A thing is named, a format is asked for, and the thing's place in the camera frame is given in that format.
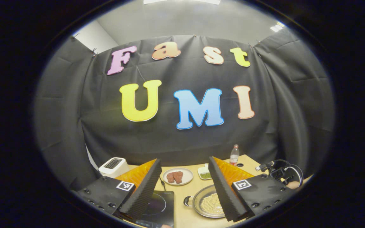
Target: plastic bottle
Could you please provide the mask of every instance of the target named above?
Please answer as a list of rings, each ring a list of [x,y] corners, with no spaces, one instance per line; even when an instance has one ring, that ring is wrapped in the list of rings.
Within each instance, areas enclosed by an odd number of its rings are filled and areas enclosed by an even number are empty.
[[[239,160],[239,145],[235,144],[233,150],[230,153],[230,164],[237,166],[237,161]]]

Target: green food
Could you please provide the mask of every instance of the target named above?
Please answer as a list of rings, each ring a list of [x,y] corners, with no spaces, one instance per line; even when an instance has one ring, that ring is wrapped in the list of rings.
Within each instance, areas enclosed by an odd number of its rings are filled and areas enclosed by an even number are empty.
[[[200,176],[201,176],[203,179],[211,178],[211,176],[210,176],[210,173],[209,173],[209,172],[201,173],[201,174],[200,174]]]

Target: small white dish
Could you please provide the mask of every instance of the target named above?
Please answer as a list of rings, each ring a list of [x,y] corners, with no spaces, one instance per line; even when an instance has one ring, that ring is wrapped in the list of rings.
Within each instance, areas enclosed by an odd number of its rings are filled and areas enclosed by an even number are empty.
[[[201,177],[201,173],[207,173],[209,172],[209,169],[208,169],[208,164],[206,163],[204,167],[201,167],[201,168],[198,168],[198,175],[200,176],[200,178],[202,180],[209,180],[209,179],[212,179],[212,177],[210,178],[202,178]]]
[[[182,182],[179,184],[177,184],[176,181],[174,181],[173,183],[168,183],[167,174],[169,174],[171,172],[178,172],[178,171],[181,171],[183,173],[182,178],[181,178]],[[194,177],[194,174],[189,169],[186,169],[186,168],[173,168],[173,169],[165,171],[163,174],[164,182],[168,183],[169,185],[176,185],[176,186],[185,185],[185,184],[189,183],[193,179],[193,177]]]

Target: meat patty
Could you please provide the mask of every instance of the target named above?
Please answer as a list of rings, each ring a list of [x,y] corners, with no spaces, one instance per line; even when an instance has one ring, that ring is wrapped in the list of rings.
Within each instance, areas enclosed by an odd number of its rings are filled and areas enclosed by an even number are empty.
[[[176,180],[176,183],[177,184],[179,184],[179,183],[181,183],[182,182],[182,178],[183,178],[183,175],[184,175],[184,173],[183,172],[181,172],[181,171],[178,171],[178,172],[174,172],[173,173],[173,177],[174,177],[174,179]]]
[[[167,174],[167,181],[168,183],[174,183],[174,172],[171,172],[169,174]]]

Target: blue letter m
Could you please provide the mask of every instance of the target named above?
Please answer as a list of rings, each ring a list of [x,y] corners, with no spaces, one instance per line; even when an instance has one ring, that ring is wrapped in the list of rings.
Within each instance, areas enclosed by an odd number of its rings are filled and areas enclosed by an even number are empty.
[[[200,104],[190,90],[176,91],[174,97],[178,99],[180,104],[180,122],[177,124],[177,129],[192,128],[193,123],[189,121],[189,114],[191,114],[198,127],[202,125],[206,113],[208,113],[208,118],[205,121],[206,126],[223,124],[221,105],[219,103],[221,94],[222,91],[220,89],[208,89]]]

